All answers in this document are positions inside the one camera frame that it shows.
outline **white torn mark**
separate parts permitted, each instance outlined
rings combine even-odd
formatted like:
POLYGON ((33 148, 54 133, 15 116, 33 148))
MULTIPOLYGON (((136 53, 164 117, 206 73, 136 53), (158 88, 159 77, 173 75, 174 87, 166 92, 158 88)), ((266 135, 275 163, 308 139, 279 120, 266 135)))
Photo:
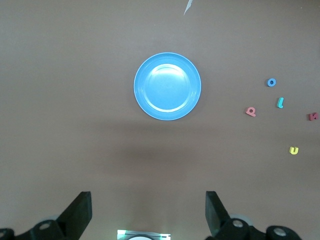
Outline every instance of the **white torn mark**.
POLYGON ((193 0, 189 0, 189 1, 188 1, 188 4, 186 5, 186 8, 185 8, 185 11, 184 11, 184 14, 183 14, 183 15, 185 15, 186 12, 188 11, 188 9, 191 7, 192 1, 193 1, 193 0))

